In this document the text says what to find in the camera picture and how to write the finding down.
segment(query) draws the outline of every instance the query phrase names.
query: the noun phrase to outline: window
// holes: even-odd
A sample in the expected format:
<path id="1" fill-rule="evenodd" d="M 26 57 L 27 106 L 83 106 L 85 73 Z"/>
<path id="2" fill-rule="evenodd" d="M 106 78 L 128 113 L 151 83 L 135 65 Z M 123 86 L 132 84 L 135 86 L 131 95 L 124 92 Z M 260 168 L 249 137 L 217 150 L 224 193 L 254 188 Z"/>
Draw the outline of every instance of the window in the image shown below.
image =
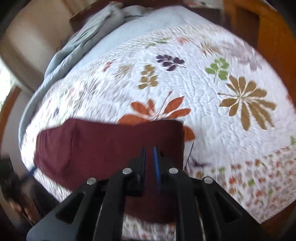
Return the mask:
<path id="1" fill-rule="evenodd" d="M 13 75 L 0 60 L 0 111 L 13 85 Z"/>

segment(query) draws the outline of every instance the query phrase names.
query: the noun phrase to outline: bed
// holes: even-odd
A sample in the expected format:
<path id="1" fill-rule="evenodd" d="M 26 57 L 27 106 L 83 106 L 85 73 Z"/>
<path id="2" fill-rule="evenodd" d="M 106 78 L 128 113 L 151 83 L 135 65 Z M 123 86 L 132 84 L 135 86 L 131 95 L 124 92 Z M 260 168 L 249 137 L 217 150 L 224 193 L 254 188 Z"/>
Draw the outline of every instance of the bed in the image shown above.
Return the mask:
<path id="1" fill-rule="evenodd" d="M 296 113 L 269 63 L 182 6 L 129 22 L 122 6 L 109 7 L 115 16 L 104 8 L 91 17 L 55 55 L 28 103 L 19 128 L 27 169 L 37 135 L 69 118 L 126 125 L 177 119 L 191 177 L 213 177 L 259 223 L 295 201 Z M 108 28 L 106 19 L 114 20 Z M 41 170 L 35 178 L 59 201 L 70 194 Z M 126 215 L 123 237 L 174 240 L 175 230 Z"/>

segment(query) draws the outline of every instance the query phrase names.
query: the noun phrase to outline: maroon cloth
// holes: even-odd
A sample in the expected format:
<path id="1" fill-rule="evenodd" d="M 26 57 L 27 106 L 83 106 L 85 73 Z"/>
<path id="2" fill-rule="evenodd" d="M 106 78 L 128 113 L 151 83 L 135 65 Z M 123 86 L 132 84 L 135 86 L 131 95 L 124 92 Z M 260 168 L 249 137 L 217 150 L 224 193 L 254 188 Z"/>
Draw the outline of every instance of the maroon cloth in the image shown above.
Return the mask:
<path id="1" fill-rule="evenodd" d="M 148 222 L 168 223 L 174 221 L 174 198 L 156 190 L 153 147 L 182 169 L 183 140 L 182 123 L 175 120 L 126 126 L 69 119 L 38 135 L 34 162 L 52 180 L 75 190 L 89 177 L 106 179 L 127 167 L 145 146 L 145 195 L 127 197 L 125 213 Z"/>

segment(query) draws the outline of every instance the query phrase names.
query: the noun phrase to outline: white quilt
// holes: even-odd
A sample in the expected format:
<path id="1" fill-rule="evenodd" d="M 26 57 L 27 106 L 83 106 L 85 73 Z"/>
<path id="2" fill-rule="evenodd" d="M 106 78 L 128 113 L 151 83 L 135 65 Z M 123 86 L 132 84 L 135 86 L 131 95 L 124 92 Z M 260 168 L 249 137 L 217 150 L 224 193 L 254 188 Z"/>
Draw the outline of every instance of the white quilt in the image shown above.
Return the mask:
<path id="1" fill-rule="evenodd" d="M 184 123 L 187 173 L 212 176 L 258 222 L 296 199 L 296 114 L 288 92 L 260 54 L 214 24 L 151 32 L 56 82 L 21 144 L 28 169 L 38 133 L 68 118 L 176 118 Z M 70 194 L 40 170 L 35 178 L 59 201 Z M 172 225 L 147 225 L 126 217 L 123 236 L 174 239 Z"/>

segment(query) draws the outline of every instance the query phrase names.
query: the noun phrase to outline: silver screw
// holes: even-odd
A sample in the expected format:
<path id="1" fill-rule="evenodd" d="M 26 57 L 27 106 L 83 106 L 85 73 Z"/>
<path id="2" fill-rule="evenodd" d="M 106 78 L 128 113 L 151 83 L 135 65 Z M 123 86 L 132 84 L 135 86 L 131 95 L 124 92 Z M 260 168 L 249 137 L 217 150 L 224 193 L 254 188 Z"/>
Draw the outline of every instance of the silver screw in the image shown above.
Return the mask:
<path id="1" fill-rule="evenodd" d="M 93 185 L 96 183 L 96 179 L 94 177 L 91 177 L 91 178 L 87 179 L 86 183 L 88 185 Z"/>
<path id="2" fill-rule="evenodd" d="M 212 179 L 211 177 L 205 177 L 205 178 L 204 178 L 204 182 L 205 182 L 206 184 L 211 184 L 211 183 L 213 183 L 213 179 Z"/>
<path id="3" fill-rule="evenodd" d="M 178 173 L 178 169 L 177 169 L 177 168 L 174 168 L 174 167 L 171 167 L 171 168 L 168 170 L 168 172 L 169 172 L 170 174 L 177 174 L 177 173 Z"/>
<path id="4" fill-rule="evenodd" d="M 130 169 L 129 167 L 126 167 L 125 169 L 122 170 L 122 173 L 127 175 L 127 174 L 131 174 L 132 173 L 132 169 Z"/>

